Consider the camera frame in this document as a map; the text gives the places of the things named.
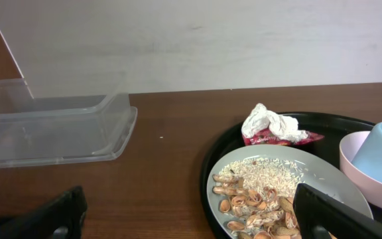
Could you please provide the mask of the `grey plate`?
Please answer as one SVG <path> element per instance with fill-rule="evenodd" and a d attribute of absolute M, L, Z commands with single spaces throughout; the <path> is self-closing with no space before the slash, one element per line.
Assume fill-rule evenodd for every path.
<path fill-rule="evenodd" d="M 285 160 L 296 163 L 300 167 L 298 173 L 303 174 L 302 180 L 306 184 L 373 218 L 369 204 L 361 191 L 339 169 L 329 164 L 326 156 L 317 157 L 293 147 L 280 145 L 213 149 L 206 155 L 203 162 L 200 175 L 200 197 L 206 218 L 216 238 L 233 238 L 234 236 L 225 227 L 230 217 L 218 210 L 223 197 L 213 193 L 215 181 L 212 175 L 219 173 L 229 163 L 260 158 L 274 159 L 277 163 Z"/>

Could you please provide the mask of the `white tissue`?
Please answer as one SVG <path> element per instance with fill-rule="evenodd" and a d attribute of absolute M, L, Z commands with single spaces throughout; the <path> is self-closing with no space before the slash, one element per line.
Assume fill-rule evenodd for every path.
<path fill-rule="evenodd" d="M 245 139 L 251 139 L 265 129 L 277 139 L 291 143 L 298 143 L 309 137 L 307 131 L 299 130 L 297 119 L 279 115 L 258 103 L 243 122 L 241 133 Z"/>

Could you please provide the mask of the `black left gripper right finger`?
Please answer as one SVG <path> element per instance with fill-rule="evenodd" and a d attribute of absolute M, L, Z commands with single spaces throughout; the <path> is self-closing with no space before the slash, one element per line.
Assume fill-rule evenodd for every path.
<path fill-rule="evenodd" d="M 303 239 L 382 239 L 382 224 L 305 183 L 293 209 Z"/>

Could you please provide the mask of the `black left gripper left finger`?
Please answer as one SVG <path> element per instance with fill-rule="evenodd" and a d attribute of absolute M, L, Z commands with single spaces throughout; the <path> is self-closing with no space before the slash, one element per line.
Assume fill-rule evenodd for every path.
<path fill-rule="evenodd" d="M 87 209 L 83 188 L 73 187 L 26 214 L 0 217 L 0 239 L 80 239 Z"/>

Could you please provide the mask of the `red snack wrapper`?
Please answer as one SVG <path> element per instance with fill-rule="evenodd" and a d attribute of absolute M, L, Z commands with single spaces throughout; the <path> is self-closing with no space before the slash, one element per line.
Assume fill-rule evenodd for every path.
<path fill-rule="evenodd" d="M 324 139 L 323 135 L 320 135 L 311 131 L 304 131 L 304 132 L 308 135 L 308 137 L 306 137 L 305 139 L 300 139 L 297 142 L 292 142 L 287 139 L 279 139 L 269 129 L 263 129 L 250 138 L 246 138 L 244 135 L 242 135 L 242 138 L 246 146 L 260 145 L 260 144 L 284 145 L 284 146 L 304 145 L 307 143 L 312 143 L 314 141 Z"/>

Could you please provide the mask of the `rice and nutshell scraps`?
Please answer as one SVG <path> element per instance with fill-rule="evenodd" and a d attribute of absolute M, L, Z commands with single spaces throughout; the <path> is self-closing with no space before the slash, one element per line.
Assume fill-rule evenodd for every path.
<path fill-rule="evenodd" d="M 217 210 L 229 217 L 226 230 L 236 238 L 301 238 L 292 204 L 303 176 L 285 159 L 253 157 L 227 164 L 212 175 L 212 192 L 223 197 Z"/>

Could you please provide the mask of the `pink bowl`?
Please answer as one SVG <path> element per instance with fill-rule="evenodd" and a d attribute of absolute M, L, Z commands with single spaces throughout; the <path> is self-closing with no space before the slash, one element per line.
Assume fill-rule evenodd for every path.
<path fill-rule="evenodd" d="M 357 186 L 368 202 L 382 208 L 382 183 L 365 175 L 351 163 L 368 135 L 369 131 L 357 131 L 341 139 L 340 171 Z"/>

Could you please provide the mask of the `clear plastic bin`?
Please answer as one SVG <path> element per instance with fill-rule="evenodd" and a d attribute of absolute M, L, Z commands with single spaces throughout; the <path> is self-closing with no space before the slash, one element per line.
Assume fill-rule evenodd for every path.
<path fill-rule="evenodd" d="M 137 109 L 121 86 L 86 93 L 0 80 L 0 168 L 110 161 L 125 149 Z"/>

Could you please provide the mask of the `round black tray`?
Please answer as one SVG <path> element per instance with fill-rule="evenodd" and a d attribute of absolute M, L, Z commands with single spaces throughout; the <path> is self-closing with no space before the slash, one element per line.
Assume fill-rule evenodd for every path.
<path fill-rule="evenodd" d="M 339 167 L 338 147 L 340 140 L 349 133 L 369 131 L 374 127 L 374 124 L 368 121 L 334 114 L 285 112 L 284 115 L 296 118 L 299 122 L 300 129 L 325 136 L 324 139 L 306 145 L 297 145 L 296 148 L 318 156 L 336 168 Z M 202 163 L 200 173 L 200 198 L 208 224 L 216 238 L 228 239 L 229 236 L 216 222 L 215 215 L 210 210 L 207 196 L 207 182 L 211 177 L 210 170 L 214 168 L 215 163 L 217 163 L 222 156 L 244 146 L 241 136 L 241 126 L 242 123 L 238 123 L 222 133 L 210 147 Z"/>

